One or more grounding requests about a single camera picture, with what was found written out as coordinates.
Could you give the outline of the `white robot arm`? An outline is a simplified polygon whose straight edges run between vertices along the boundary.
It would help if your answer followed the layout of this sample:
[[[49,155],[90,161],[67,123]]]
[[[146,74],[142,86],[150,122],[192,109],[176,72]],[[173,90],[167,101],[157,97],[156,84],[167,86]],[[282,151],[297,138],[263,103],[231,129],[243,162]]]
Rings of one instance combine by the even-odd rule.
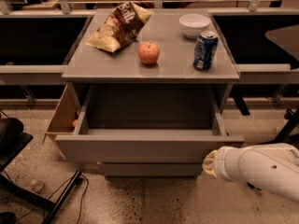
[[[204,158],[202,167],[218,179],[246,181],[299,203],[299,149],[290,144],[221,147]]]

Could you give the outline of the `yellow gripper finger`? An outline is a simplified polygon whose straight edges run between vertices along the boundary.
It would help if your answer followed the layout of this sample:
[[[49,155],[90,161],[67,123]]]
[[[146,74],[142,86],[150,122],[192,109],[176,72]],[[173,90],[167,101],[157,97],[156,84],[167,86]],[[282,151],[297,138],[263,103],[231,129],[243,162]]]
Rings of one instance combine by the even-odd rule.
[[[215,159],[216,159],[216,154],[217,154],[217,151],[216,150],[213,150],[211,151],[203,160],[203,164],[202,164],[202,167],[203,167],[203,170],[209,174],[209,175],[213,175],[213,176],[217,176],[216,175],[216,172],[215,172],[215,167],[214,167],[214,164],[215,164]]]

